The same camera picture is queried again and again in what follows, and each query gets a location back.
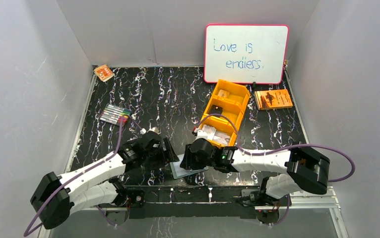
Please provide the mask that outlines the orange divided bin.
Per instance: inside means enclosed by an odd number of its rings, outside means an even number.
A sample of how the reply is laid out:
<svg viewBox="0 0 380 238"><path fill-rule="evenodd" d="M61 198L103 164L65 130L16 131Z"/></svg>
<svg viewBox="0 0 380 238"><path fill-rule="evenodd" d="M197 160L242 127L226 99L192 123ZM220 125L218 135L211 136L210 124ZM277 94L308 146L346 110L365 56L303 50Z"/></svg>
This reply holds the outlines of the orange divided bin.
<svg viewBox="0 0 380 238"><path fill-rule="evenodd" d="M218 91L221 89L230 92L228 98L218 97ZM244 85L228 82L222 79L218 80L203 112L202 122L200 122L196 128L202 129L205 124L213 126L217 130L230 135L231 139L228 146L235 145L250 95L249 90ZM209 110L212 105L222 107L222 114L219 116L210 115ZM217 142L211 140L208 141L219 148L224 147L224 145Z"/></svg>

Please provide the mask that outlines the green card holder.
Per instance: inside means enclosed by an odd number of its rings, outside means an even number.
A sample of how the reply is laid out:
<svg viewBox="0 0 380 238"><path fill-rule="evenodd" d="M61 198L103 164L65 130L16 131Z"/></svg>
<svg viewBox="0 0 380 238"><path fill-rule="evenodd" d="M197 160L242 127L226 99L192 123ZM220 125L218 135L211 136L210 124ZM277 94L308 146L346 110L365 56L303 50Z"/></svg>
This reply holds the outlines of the green card holder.
<svg viewBox="0 0 380 238"><path fill-rule="evenodd" d="M171 171L172 171L172 175L173 175L174 179L180 179L183 177L191 176L191 175L194 175L194 174L208 170L208 167L204 167L204 168L199 169L199 170L192 170L192 169L186 170L184 168L181 168L180 165L181 165L181 162L171 162L170 163L170 167L171 167Z"/></svg>

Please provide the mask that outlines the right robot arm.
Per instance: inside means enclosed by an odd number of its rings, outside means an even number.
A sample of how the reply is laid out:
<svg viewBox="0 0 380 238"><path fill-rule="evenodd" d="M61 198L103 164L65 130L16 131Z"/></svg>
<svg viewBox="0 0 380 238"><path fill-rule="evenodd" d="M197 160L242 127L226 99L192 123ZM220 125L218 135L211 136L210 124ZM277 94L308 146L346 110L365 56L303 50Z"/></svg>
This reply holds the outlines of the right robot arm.
<svg viewBox="0 0 380 238"><path fill-rule="evenodd" d="M307 144L276 150L241 150L237 146L217 147L204 138L186 145L180 168L187 171L212 167L222 173L266 171L277 176L264 178L259 199L272 205L283 196L297 192L324 195L327 192L330 160Z"/></svg>

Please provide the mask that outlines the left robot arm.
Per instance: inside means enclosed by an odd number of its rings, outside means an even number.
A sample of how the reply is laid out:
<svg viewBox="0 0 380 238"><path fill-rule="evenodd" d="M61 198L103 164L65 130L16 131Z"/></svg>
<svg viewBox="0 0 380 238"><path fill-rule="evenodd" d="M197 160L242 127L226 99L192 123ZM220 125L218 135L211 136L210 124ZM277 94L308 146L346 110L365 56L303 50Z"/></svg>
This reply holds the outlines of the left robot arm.
<svg viewBox="0 0 380 238"><path fill-rule="evenodd" d="M113 152L81 169L44 175L30 203L36 219L47 230L61 225L73 213L101 204L140 208L145 192L127 188L119 176L142 166L162 167L177 161L170 140L150 130L136 139L118 142Z"/></svg>

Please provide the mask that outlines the white cards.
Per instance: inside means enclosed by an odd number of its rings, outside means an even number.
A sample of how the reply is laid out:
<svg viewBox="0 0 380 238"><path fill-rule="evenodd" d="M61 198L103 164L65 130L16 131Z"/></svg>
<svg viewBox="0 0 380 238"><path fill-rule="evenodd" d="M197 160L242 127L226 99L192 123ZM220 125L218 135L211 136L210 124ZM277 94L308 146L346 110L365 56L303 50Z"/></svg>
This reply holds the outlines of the white cards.
<svg viewBox="0 0 380 238"><path fill-rule="evenodd" d="M230 142L230 135L217 130L213 126L203 125L202 130L207 134L207 139L217 142L221 145L228 146Z"/></svg>

